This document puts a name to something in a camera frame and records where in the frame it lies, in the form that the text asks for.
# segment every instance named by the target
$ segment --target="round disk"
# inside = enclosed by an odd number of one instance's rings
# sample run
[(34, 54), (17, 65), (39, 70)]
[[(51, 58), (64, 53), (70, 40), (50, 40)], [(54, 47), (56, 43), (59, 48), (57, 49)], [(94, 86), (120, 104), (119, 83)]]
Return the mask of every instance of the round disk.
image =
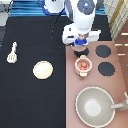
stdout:
[(40, 61), (33, 68), (33, 73), (38, 79), (46, 79), (51, 76), (52, 72), (53, 67), (47, 61)]
[(109, 62), (102, 62), (98, 66), (100, 74), (103, 76), (112, 76), (115, 72), (114, 66)]
[(111, 49), (106, 45), (99, 45), (96, 48), (96, 54), (102, 58), (105, 58), (111, 54)]

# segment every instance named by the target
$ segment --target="white bowl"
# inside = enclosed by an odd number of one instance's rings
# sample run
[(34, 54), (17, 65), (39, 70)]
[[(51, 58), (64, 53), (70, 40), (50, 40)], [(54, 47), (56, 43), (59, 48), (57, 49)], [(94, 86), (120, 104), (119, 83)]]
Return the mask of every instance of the white bowl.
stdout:
[(87, 87), (76, 98), (76, 112), (79, 118), (91, 127), (105, 127), (114, 118), (112, 97), (99, 87)]

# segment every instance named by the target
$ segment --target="bowl rim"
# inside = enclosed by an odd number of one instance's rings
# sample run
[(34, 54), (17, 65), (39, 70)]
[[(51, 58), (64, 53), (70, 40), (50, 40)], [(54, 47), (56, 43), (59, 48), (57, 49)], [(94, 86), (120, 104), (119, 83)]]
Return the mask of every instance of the bowl rim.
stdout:
[(81, 58), (78, 58), (75, 61), (75, 67), (79, 72), (89, 72), (92, 69), (92, 62), (86, 57), (86, 58), (82, 58), (82, 60), (87, 60), (89, 62), (89, 68), (87, 70), (80, 70), (77, 66), (77, 63), (81, 60)]
[(102, 88), (100, 88), (100, 87), (94, 87), (94, 86), (86, 87), (86, 88), (84, 88), (82, 91), (80, 91), (80, 92), (78, 93), (77, 97), (76, 97), (75, 108), (76, 108), (77, 115), (79, 116), (79, 118), (80, 118), (85, 124), (87, 124), (87, 125), (90, 126), (90, 127), (99, 127), (99, 128), (100, 128), (100, 127), (105, 127), (105, 126), (109, 125), (109, 124), (112, 122), (112, 120), (114, 119), (114, 117), (115, 117), (115, 109), (113, 109), (113, 113), (112, 113), (111, 119), (110, 119), (107, 123), (105, 123), (105, 124), (103, 124), (103, 125), (100, 125), (100, 126), (99, 126), (99, 125), (91, 125), (91, 124), (89, 124), (89, 123), (86, 122), (86, 121), (81, 117), (81, 115), (79, 114), (79, 111), (78, 111), (78, 108), (77, 108), (77, 103), (78, 103), (79, 96), (80, 96), (85, 90), (89, 90), (89, 89), (99, 89), (99, 90), (105, 92), (105, 93), (108, 95), (108, 97), (110, 98), (110, 100), (112, 101), (112, 104), (114, 104), (114, 100), (113, 100), (112, 97), (108, 94), (108, 92), (105, 91), (104, 89), (102, 89)]

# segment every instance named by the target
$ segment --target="stove burner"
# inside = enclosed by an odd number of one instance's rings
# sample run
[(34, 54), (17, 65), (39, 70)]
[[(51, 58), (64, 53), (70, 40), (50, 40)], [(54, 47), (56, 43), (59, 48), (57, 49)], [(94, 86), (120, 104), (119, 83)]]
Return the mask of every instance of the stove burner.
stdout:
[(111, 49), (106, 45), (99, 45), (96, 48), (96, 54), (102, 58), (106, 58), (111, 54)]
[(115, 72), (114, 66), (109, 62), (102, 62), (98, 66), (100, 74), (103, 76), (112, 76)]

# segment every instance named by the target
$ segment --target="black burner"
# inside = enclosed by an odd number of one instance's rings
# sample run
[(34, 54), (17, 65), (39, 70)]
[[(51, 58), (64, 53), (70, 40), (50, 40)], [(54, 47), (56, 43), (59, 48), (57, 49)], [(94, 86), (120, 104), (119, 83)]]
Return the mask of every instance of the black burner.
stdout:
[(85, 50), (81, 51), (81, 52), (77, 52), (77, 51), (74, 51), (74, 54), (77, 56), (77, 57), (80, 57), (81, 55), (88, 55), (89, 54), (89, 50), (88, 48), (86, 48)]
[(112, 76), (115, 72), (114, 66), (109, 62), (102, 62), (98, 66), (100, 74), (103, 76)]
[(106, 45), (99, 45), (96, 48), (96, 54), (102, 58), (105, 58), (111, 54), (111, 49)]

